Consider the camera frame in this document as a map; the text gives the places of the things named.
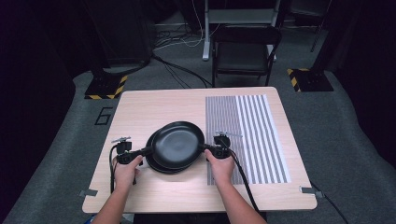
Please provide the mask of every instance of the frying pan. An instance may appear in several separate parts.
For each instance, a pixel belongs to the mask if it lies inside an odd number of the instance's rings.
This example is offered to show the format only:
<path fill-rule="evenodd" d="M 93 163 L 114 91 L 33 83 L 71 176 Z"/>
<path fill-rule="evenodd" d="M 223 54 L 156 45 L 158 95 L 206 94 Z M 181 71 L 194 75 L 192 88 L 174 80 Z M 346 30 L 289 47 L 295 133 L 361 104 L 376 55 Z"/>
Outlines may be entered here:
<path fill-rule="evenodd" d="M 187 121 L 172 122 L 155 133 L 151 142 L 151 156 L 157 165 L 165 168 L 163 170 L 183 170 L 199 157 L 204 142 L 204 134 L 195 124 Z"/>
<path fill-rule="evenodd" d="M 151 143 L 152 143 L 152 140 L 154 139 L 154 136 L 157 134 L 157 132 L 155 132 L 154 134 L 152 134 L 151 137 L 148 139 L 148 141 L 147 141 L 147 143 L 146 143 L 146 147 L 152 148 L 152 147 L 151 147 Z M 161 166 L 160 164 L 158 164 L 158 162 L 156 162 L 156 161 L 154 160 L 154 158 L 152 158 L 152 153 L 150 153 L 150 154 L 148 154 L 148 155 L 146 156 L 146 161 L 147 161 L 148 165 L 149 165 L 153 170 L 155 170 L 155 171 L 157 171 L 157 172 L 160 172 L 160 173 L 163 173 L 163 174 L 168 174 L 168 175 L 176 174 L 176 173 L 181 172 L 181 171 L 183 171 L 183 170 L 185 170 L 185 169 L 188 168 L 188 167 L 186 167 L 186 168 L 181 168 L 181 169 L 168 169 L 168 168 L 165 168 L 165 167 Z"/>

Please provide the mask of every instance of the gray floor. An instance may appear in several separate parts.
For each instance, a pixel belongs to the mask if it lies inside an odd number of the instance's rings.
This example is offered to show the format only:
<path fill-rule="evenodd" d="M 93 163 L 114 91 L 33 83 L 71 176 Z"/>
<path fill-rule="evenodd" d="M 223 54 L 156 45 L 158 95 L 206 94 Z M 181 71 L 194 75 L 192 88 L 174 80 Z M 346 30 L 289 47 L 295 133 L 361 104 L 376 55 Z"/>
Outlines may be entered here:
<path fill-rule="evenodd" d="M 332 92 L 295 92 L 288 68 L 309 68 L 316 52 L 309 52 L 314 34 L 307 29 L 283 29 L 270 86 L 279 95 L 310 179 L 343 212 L 349 223 L 396 223 L 396 171 L 378 156 L 361 131 L 354 108 L 330 72 Z M 202 61 L 203 41 L 196 47 L 178 44 L 155 50 L 164 60 L 189 68 L 210 80 L 211 62 Z M 177 71 L 192 88 L 202 82 Z M 110 120 L 115 100 L 84 100 L 92 74 L 74 79 L 76 95 L 45 159 L 9 213 L 5 223 L 83 223 L 90 215 L 81 210 L 78 194 L 90 185 L 109 125 L 94 125 L 103 107 Z M 260 86 L 264 78 L 220 77 L 219 87 Z M 152 61 L 129 75 L 125 91 L 181 89 L 164 66 Z M 271 212 L 275 223 L 343 223 L 325 199 L 312 211 Z"/>

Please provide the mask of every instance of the person's right hand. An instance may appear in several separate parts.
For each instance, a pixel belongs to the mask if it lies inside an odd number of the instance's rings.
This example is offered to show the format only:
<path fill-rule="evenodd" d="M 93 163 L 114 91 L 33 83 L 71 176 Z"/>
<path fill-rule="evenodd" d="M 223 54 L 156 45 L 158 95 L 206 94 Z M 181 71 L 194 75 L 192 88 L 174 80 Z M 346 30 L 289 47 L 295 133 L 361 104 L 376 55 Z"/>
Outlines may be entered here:
<path fill-rule="evenodd" d="M 117 158 L 113 159 L 114 176 L 116 179 L 116 189 L 128 189 L 134 182 L 134 176 L 139 172 L 136 166 L 143 160 L 142 156 L 137 156 L 128 164 L 119 164 Z"/>
<path fill-rule="evenodd" d="M 212 174 L 216 184 L 231 184 L 231 176 L 233 174 L 234 162 L 230 156 L 226 159 L 217 159 L 212 155 L 209 149 L 205 149 L 206 158 L 212 167 Z"/>

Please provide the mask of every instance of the black chair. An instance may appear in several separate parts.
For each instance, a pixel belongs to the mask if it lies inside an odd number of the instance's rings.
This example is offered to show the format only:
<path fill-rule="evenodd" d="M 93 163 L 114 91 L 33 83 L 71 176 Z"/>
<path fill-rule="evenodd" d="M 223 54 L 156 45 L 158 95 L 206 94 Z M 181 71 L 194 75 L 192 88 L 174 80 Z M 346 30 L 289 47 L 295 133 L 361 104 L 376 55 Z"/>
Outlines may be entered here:
<path fill-rule="evenodd" d="M 212 35 L 212 85 L 218 74 L 267 76 L 271 69 L 281 33 L 272 26 L 221 26 Z M 267 45 L 273 46 L 268 52 Z"/>
<path fill-rule="evenodd" d="M 318 42 L 323 23 L 331 4 L 332 0 L 291 0 L 290 2 L 290 15 L 295 18 L 308 19 L 318 23 L 318 29 L 316 30 L 317 35 L 315 36 L 311 52 L 314 51 L 315 45 Z"/>

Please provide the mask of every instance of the black and white stripes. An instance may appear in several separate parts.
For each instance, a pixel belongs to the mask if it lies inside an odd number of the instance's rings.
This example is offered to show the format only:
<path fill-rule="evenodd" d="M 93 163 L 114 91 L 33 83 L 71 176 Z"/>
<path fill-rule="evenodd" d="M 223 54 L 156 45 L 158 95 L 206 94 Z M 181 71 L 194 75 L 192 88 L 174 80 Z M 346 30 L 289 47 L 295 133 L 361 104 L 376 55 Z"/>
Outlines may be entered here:
<path fill-rule="evenodd" d="M 250 184 L 289 183 L 290 175 L 265 95 L 206 97 L 206 142 L 216 132 L 230 133 Z M 208 166 L 208 185 L 213 185 Z M 233 183 L 243 184 L 235 170 Z"/>

